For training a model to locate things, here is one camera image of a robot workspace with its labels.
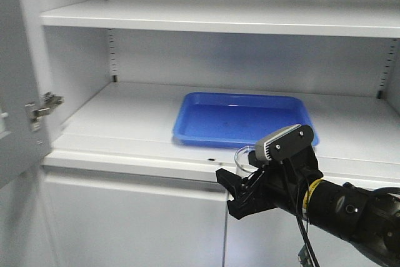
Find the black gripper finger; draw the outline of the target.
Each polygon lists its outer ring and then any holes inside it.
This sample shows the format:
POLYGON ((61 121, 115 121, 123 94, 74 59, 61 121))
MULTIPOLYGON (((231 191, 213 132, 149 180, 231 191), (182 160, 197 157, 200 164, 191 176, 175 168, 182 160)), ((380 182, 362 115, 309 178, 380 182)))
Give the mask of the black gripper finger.
POLYGON ((266 201, 263 199, 251 199, 245 202, 236 199, 236 200, 228 200, 227 208, 228 208, 228 213, 232 217, 236 219, 242 219, 252 214, 277 208, 277 206, 272 204, 270 201, 266 201))
POLYGON ((216 181, 223 186, 234 199, 239 199, 243 193, 242 178, 226 169, 216 171, 216 181))

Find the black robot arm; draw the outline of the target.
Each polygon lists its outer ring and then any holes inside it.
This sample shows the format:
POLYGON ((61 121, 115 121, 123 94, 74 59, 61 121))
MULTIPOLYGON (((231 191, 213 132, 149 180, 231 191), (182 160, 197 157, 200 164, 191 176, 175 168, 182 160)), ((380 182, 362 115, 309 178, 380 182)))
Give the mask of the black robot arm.
POLYGON ((225 169, 216 179, 232 196, 229 214, 236 219, 281 208, 352 244, 379 266, 399 266, 399 188, 375 190, 326 181, 312 147, 282 158, 257 159, 242 178, 225 169))

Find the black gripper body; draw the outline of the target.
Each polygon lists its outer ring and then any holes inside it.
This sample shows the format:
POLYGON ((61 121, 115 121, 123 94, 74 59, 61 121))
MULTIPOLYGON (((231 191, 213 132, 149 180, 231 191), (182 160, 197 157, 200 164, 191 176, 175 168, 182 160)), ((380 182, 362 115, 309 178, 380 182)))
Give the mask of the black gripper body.
POLYGON ((270 161, 242 178, 242 202, 251 199, 270 201, 288 213, 302 215, 303 199, 312 182, 322 178, 312 148, 306 148, 283 161, 270 161))

